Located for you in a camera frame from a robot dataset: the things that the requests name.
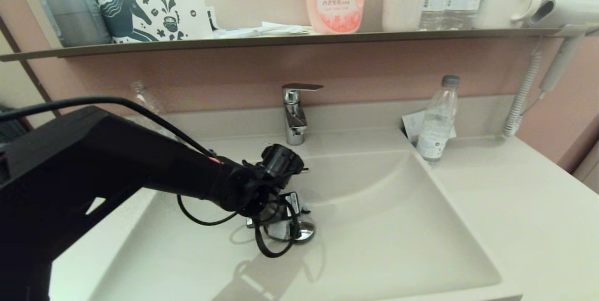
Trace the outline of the clear plastic bottle without cap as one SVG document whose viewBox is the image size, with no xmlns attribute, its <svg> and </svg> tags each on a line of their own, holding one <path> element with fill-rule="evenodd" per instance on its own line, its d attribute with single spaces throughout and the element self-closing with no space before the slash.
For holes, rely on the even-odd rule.
<svg viewBox="0 0 599 301">
<path fill-rule="evenodd" d="M 133 82 L 132 88 L 135 92 L 135 100 L 137 101 L 137 103 L 139 103 L 141 106 L 145 107 L 155 115 L 158 115 L 161 118 L 163 118 L 163 114 L 165 113 L 163 105 L 158 100 L 158 98 L 156 98 L 156 96 L 154 96 L 154 94 L 152 94 L 152 92 L 148 90 L 148 87 L 142 81 Z M 156 122 L 152 121 L 151 119 L 147 119 L 145 116 L 141 116 L 141 118 L 137 119 L 136 122 L 146 128 L 149 128 L 150 130 L 154 130 L 159 134 L 174 139 L 175 141 L 181 141 L 181 139 L 178 138 L 171 131 L 167 130 L 159 124 L 156 124 Z"/>
</svg>

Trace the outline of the white sink basin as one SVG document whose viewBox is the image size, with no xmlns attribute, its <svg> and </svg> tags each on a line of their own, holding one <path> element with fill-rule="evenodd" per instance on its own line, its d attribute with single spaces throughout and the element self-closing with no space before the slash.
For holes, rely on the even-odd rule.
<svg viewBox="0 0 599 301">
<path fill-rule="evenodd" d="M 305 158 L 315 236 L 271 259 L 236 216 L 203 227 L 158 194 L 91 301 L 496 301 L 518 295 L 411 152 Z"/>
</svg>

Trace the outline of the white hair dryer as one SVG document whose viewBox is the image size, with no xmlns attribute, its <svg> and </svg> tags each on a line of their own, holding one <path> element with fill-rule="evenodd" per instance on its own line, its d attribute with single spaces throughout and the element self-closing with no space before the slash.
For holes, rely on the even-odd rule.
<svg viewBox="0 0 599 301">
<path fill-rule="evenodd" d="M 599 37 L 599 0 L 542 0 L 526 25 L 555 29 L 555 35 L 563 37 L 539 85 L 541 94 L 545 95 L 554 90 L 582 41 L 586 37 Z"/>
</svg>

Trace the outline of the dark item in bag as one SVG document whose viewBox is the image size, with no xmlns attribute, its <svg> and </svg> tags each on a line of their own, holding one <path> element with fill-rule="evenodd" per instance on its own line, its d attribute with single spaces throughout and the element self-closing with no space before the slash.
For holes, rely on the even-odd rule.
<svg viewBox="0 0 599 301">
<path fill-rule="evenodd" d="M 0 146 L 25 135 L 30 130 L 31 126 L 27 119 L 0 120 Z"/>
</svg>

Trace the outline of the small printed paper card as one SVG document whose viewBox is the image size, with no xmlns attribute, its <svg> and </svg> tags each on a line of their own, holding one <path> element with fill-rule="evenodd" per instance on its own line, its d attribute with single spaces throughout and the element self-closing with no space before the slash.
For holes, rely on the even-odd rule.
<svg viewBox="0 0 599 301">
<path fill-rule="evenodd" d="M 425 134 L 424 143 L 432 146 L 443 145 L 449 139 L 457 137 L 455 126 L 448 119 L 447 115 L 428 113 L 425 110 L 402 116 L 404 130 L 413 146 L 421 143 L 422 133 Z"/>
</svg>

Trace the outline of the grey matte bottle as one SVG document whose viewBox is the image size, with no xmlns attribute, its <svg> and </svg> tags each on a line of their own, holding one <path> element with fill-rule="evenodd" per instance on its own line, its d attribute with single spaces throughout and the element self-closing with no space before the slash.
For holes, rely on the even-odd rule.
<svg viewBox="0 0 599 301">
<path fill-rule="evenodd" d="M 109 44 L 96 0 L 39 0 L 62 47 Z"/>
</svg>

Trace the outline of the grey metal wall shelf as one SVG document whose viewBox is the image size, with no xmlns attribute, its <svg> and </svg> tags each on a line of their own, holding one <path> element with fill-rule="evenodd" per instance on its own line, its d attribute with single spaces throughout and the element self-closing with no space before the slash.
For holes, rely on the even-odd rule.
<svg viewBox="0 0 599 301">
<path fill-rule="evenodd" d="M 419 41 L 429 39 L 471 39 L 471 38 L 565 38 L 580 35 L 582 26 L 569 25 L 561 29 L 477 29 L 418 32 L 379 32 L 350 35 L 300 35 L 284 37 L 253 37 L 228 39 L 175 40 L 167 42 L 143 42 L 126 44 L 104 44 L 30 51 L 24 53 L 0 54 L 0 62 L 26 61 L 45 58 L 68 58 L 99 54 L 139 53 L 146 51 L 229 49 L 242 47 L 265 47 L 286 45 L 351 44 L 393 41 Z"/>
</svg>

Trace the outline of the white pouch horse print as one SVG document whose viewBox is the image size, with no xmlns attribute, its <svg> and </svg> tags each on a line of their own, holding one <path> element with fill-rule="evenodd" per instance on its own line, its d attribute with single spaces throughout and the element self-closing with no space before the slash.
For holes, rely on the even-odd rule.
<svg viewBox="0 0 599 301">
<path fill-rule="evenodd" d="M 96 0 L 113 43 L 213 39 L 205 0 Z"/>
</svg>

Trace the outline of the clear plastic bottle grey cap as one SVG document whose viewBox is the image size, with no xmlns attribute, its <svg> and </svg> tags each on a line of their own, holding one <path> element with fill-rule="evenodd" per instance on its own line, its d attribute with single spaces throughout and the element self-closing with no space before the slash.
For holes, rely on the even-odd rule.
<svg viewBox="0 0 599 301">
<path fill-rule="evenodd" d="M 416 149 L 418 154 L 432 167 L 441 160 L 455 124 L 459 85 L 459 76 L 443 76 L 441 89 L 432 97 L 425 110 Z"/>
</svg>

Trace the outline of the white paper packets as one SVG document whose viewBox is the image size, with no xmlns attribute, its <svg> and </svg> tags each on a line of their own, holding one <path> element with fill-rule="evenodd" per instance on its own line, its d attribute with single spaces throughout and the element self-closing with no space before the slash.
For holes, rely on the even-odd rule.
<svg viewBox="0 0 599 301">
<path fill-rule="evenodd" d="M 261 38 L 261 37 L 295 37 L 319 35 L 311 26 L 299 24 L 279 24 L 262 22 L 259 27 L 217 29 L 212 31 L 215 39 Z"/>
</svg>

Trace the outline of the chrome drain stopper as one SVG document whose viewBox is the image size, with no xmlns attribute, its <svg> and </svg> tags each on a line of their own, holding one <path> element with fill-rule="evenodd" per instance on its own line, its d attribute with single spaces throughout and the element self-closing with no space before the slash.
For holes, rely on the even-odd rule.
<svg viewBox="0 0 599 301">
<path fill-rule="evenodd" d="M 299 217 L 299 236 L 296 237 L 295 243 L 303 244 L 310 241 L 316 233 L 316 224 L 308 215 Z"/>
</svg>

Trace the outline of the chrome sink faucet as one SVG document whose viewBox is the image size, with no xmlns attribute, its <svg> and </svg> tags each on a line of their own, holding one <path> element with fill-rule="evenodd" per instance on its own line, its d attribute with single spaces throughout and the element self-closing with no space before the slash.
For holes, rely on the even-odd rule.
<svg viewBox="0 0 599 301">
<path fill-rule="evenodd" d="M 288 145 L 299 146 L 305 141 L 307 119 L 302 107 L 301 92 L 318 91 L 323 87 L 323 85 L 305 83 L 287 83 L 282 86 L 286 142 Z"/>
</svg>

